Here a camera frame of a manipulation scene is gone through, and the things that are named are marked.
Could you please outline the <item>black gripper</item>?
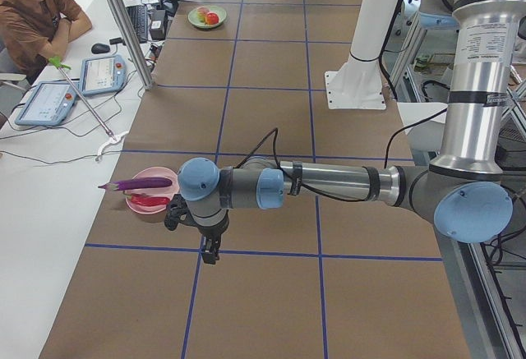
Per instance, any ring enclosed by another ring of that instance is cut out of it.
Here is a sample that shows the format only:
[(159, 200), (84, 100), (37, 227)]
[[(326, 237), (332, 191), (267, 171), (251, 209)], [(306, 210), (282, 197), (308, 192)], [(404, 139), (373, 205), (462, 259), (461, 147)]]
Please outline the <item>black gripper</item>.
[(219, 261), (219, 248), (221, 237), (228, 229), (229, 216), (225, 214), (223, 218), (213, 225), (205, 225), (204, 219), (195, 217), (197, 228), (204, 238), (201, 246), (201, 258), (206, 265), (215, 265)]

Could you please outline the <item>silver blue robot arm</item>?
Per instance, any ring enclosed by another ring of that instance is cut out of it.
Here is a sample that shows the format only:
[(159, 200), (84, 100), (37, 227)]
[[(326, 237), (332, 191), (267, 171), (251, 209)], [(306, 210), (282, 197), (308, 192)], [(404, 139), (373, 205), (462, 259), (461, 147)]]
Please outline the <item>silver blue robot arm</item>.
[(286, 195), (305, 189), (412, 210), (459, 242), (489, 240), (513, 213), (495, 153), (524, 16), (525, 0), (421, 0), (423, 27), (459, 30), (441, 149), (427, 167), (356, 168), (248, 156), (235, 168), (218, 168), (194, 158), (178, 172), (180, 192), (168, 205), (166, 227), (197, 228), (205, 239), (201, 257), (213, 264), (231, 209), (279, 208)]

